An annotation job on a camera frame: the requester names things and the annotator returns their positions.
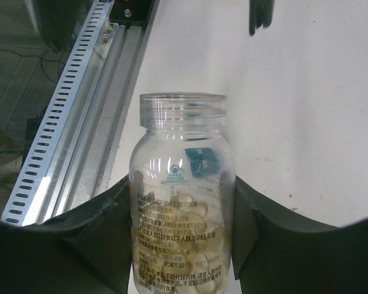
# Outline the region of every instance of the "clear bottle cap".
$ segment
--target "clear bottle cap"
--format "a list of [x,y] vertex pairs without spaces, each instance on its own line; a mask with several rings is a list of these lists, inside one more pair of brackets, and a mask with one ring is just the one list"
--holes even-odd
[[226,96],[192,92],[140,95],[140,125],[147,129],[224,126]]

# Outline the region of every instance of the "transparent bottle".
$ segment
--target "transparent bottle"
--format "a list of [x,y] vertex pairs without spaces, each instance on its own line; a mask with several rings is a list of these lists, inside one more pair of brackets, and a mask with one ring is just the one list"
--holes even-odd
[[140,97],[147,131],[129,167],[139,293],[220,294],[228,284],[235,172],[225,116],[226,96]]

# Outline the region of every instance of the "slotted metal strip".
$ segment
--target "slotted metal strip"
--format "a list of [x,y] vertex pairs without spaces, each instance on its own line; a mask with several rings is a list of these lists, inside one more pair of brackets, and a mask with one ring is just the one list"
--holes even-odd
[[52,96],[1,221],[22,226],[35,222],[51,176],[47,173],[113,2],[94,2]]

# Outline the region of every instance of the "tiled floor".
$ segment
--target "tiled floor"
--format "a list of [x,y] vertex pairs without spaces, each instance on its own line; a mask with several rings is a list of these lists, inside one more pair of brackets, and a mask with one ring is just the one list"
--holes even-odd
[[[68,55],[42,44],[23,0],[0,1],[0,165],[23,154],[27,121],[48,105]],[[16,178],[0,175],[0,215]]]

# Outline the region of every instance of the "floor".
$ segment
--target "floor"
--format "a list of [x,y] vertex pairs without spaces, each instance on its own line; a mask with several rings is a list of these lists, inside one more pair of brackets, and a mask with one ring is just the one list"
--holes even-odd
[[[0,166],[22,156],[27,121],[43,114],[68,55],[44,46],[23,0],[0,1]],[[0,216],[18,175],[7,170],[0,173]]]

